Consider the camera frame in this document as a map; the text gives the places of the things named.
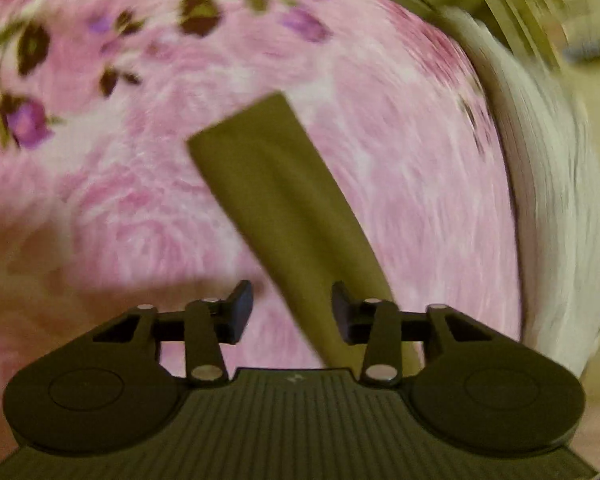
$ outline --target round joint cover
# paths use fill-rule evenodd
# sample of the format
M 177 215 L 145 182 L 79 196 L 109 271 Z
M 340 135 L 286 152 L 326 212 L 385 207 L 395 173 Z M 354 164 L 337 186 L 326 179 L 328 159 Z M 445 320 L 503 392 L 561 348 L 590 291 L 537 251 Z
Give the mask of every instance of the round joint cover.
M 19 371 L 4 393 L 13 431 L 46 452 L 103 453 L 151 435 L 179 398 L 158 363 L 106 344 L 60 349 Z
M 456 445 L 528 454 L 565 444 L 584 411 L 568 370 L 517 344 L 466 342 L 427 365 L 410 394 L 418 415 Z

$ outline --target pink fabric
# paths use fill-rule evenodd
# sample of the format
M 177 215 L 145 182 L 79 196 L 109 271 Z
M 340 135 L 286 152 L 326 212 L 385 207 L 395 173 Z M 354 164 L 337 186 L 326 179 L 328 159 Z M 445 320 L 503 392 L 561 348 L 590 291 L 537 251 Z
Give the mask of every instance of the pink fabric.
M 33 19 L 50 38 L 20 76 L 20 31 L 0 69 L 14 99 L 0 146 L 0 396 L 25 364 L 126 308 L 181 308 L 242 278 L 256 307 L 224 349 L 229 367 L 320 366 L 184 146 L 279 89 L 400 306 L 448 303 L 519 336 L 502 153 L 453 41 L 387 0 L 213 0 L 222 19 L 202 36 L 178 27 L 180 2 L 0 0 L 0 30 Z M 121 35 L 111 25 L 127 9 L 146 21 Z M 179 358 L 170 346 L 163 364 Z M 0 460 L 13 447 L 0 406 Z

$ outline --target mattress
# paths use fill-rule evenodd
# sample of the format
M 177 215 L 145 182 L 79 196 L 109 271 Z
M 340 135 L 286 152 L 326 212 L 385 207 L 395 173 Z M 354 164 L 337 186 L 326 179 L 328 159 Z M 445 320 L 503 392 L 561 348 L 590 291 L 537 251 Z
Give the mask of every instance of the mattress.
M 185 146 L 275 91 L 400 307 L 520 337 L 498 134 L 433 26 L 389 0 L 0 0 L 0 404 L 17 370 L 94 325 L 243 278 L 256 308 L 228 367 L 322 365 Z M 14 446 L 0 407 L 0 460 Z

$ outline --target pink floral bedsheet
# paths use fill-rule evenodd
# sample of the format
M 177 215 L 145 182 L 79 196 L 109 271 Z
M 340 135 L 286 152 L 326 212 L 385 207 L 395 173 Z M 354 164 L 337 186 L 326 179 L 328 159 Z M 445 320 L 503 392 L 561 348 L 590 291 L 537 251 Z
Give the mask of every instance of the pink floral bedsheet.
M 173 310 L 241 278 L 256 307 L 228 365 L 320 366 L 184 146 L 275 90 L 401 307 L 448 303 L 518 337 L 496 129 L 440 31 L 387 0 L 0 0 L 0 396 L 134 304 Z M 13 447 L 0 408 L 0 459 Z

